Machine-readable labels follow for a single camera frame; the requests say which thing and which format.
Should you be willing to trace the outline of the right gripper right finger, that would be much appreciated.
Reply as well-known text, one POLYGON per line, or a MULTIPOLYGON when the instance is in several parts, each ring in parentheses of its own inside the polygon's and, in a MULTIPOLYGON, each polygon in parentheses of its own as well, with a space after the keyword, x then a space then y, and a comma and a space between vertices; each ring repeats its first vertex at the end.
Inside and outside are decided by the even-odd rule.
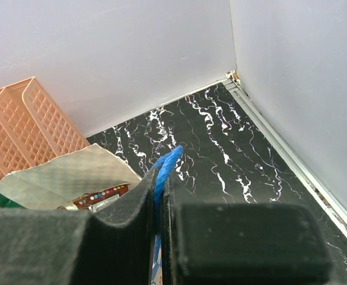
POLYGON ((164 284, 326 284, 332 259, 295 204, 205 203, 179 178, 163 195, 164 284))

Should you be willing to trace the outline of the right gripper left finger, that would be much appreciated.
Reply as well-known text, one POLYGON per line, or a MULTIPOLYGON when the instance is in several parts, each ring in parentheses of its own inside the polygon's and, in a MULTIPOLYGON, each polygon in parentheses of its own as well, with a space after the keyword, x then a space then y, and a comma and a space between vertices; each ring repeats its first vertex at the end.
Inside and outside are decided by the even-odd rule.
POLYGON ((0 209, 0 284, 150 284, 155 180, 97 213, 0 209))

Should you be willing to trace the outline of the red doritos bag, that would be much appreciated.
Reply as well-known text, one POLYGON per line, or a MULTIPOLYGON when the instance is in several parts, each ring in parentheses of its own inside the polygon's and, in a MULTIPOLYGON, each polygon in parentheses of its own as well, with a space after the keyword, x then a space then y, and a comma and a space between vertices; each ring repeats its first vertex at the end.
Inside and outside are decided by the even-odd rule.
POLYGON ((124 183, 100 192, 86 193, 70 202, 64 203, 59 206, 57 210, 88 210, 92 213, 96 213, 127 193, 129 186, 130 183, 124 183))

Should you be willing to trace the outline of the blue checkered paper bag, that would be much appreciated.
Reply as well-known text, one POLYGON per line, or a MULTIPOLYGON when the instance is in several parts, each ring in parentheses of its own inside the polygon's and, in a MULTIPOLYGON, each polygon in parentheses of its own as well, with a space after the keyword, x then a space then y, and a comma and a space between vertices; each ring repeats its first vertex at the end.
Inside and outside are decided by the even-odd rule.
MULTIPOLYGON (((150 284, 161 282, 157 205, 163 186, 182 153, 183 148, 176 147, 160 157, 150 168, 156 172, 153 195, 155 236, 150 284)), ((64 203, 86 193, 100 192, 116 185, 130 183, 129 192, 143 178, 119 157, 93 144, 46 164, 6 175, 0 181, 0 193, 24 207, 15 209, 57 210, 64 203)))

